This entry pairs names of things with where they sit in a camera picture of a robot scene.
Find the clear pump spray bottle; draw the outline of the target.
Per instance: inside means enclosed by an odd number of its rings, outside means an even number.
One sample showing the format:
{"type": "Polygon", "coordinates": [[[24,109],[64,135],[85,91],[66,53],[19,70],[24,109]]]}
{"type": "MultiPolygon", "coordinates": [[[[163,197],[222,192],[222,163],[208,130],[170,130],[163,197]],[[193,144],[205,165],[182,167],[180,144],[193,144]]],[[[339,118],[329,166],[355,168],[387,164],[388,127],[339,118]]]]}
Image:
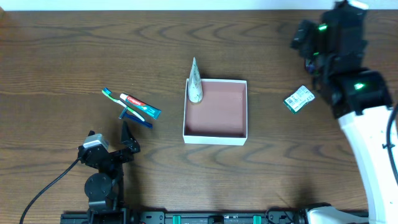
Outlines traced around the clear pump spray bottle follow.
{"type": "Polygon", "coordinates": [[[315,59],[305,59],[304,65],[307,73],[311,75],[317,73],[317,61],[315,59]]]}

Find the white leaf-print lotion tube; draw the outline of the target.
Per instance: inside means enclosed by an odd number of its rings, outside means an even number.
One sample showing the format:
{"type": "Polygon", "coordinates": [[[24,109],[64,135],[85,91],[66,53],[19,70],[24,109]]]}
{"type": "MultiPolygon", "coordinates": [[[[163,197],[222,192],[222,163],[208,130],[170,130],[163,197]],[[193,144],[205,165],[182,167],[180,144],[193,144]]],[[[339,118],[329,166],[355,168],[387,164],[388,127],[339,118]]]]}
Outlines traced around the white leaf-print lotion tube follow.
{"type": "Polygon", "coordinates": [[[192,103],[200,103],[203,99],[203,88],[196,58],[193,58],[192,68],[188,79],[188,99],[192,103]]]}

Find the green and white soap packet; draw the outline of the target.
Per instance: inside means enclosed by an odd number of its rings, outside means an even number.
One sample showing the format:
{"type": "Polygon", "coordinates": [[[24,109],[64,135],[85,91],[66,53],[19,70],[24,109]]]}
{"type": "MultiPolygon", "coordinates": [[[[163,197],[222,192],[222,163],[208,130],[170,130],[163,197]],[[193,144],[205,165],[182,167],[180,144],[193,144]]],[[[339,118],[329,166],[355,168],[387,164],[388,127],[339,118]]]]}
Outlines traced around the green and white soap packet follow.
{"type": "Polygon", "coordinates": [[[298,113],[315,99],[315,95],[304,85],[284,100],[284,105],[293,113],[298,113]]]}

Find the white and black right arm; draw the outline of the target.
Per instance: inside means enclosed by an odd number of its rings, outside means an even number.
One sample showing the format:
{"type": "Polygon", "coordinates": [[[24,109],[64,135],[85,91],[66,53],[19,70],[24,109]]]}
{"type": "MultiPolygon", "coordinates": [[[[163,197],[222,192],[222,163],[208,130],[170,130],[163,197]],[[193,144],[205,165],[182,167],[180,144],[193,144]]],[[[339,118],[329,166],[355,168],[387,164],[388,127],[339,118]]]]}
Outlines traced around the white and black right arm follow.
{"type": "Polygon", "coordinates": [[[322,204],[303,209],[296,223],[397,222],[397,105],[382,75],[363,67],[367,5],[337,1],[320,22],[300,23],[291,47],[304,60],[312,85],[330,106],[356,159],[368,215],[322,204]]]}

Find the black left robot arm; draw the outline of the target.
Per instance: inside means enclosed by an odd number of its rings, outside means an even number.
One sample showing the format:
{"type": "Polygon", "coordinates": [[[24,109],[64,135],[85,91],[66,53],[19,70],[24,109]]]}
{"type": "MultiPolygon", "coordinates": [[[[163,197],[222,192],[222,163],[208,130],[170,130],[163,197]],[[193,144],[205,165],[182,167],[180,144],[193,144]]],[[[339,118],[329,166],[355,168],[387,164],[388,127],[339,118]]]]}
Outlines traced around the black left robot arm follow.
{"type": "Polygon", "coordinates": [[[79,161],[97,170],[85,183],[91,223],[96,219],[123,213],[123,164],[133,161],[134,154],[141,151],[127,122],[123,122],[122,125],[121,143],[124,145],[123,149],[109,152],[109,143],[103,135],[90,131],[78,148],[79,161]]]}

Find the white box with red interior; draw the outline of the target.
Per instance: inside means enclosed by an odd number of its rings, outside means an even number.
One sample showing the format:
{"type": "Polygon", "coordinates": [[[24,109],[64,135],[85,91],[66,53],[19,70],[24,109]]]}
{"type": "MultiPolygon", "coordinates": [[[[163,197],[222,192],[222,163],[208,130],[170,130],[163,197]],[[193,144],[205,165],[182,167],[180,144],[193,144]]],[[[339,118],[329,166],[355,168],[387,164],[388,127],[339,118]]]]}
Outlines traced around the white box with red interior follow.
{"type": "Polygon", "coordinates": [[[248,139],[247,81],[204,78],[201,84],[199,104],[185,95],[184,143],[243,146],[248,139]]]}

